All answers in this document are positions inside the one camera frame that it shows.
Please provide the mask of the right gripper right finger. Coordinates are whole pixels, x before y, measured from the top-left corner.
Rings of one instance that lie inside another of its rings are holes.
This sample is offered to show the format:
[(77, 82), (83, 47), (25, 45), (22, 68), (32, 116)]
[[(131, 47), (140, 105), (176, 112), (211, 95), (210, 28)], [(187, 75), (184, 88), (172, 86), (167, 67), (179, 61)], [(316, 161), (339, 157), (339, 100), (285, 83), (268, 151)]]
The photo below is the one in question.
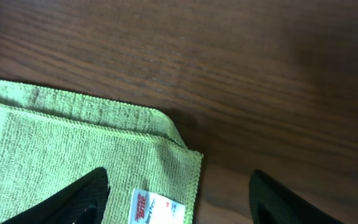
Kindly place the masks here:
[(249, 181), (254, 224), (342, 224), (261, 170)]

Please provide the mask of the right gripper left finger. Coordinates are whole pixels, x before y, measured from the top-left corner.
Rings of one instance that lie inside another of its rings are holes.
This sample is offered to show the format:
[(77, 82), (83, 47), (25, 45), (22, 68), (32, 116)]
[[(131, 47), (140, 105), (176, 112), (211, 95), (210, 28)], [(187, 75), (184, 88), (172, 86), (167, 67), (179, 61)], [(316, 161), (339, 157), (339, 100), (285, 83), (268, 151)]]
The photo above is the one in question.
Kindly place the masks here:
[(101, 224), (109, 193), (107, 170), (98, 167), (5, 224)]

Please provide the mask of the bright green cloth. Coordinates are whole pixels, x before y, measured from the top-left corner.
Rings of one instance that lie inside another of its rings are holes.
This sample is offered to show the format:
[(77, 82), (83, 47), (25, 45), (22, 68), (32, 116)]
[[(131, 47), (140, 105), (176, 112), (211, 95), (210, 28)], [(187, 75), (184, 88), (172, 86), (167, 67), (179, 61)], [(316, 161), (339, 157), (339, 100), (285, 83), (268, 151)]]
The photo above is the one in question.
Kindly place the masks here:
[(159, 110), (0, 80), (0, 223), (98, 167), (110, 190), (101, 223), (133, 218), (136, 189), (175, 201), (171, 219), (191, 223), (202, 158)]

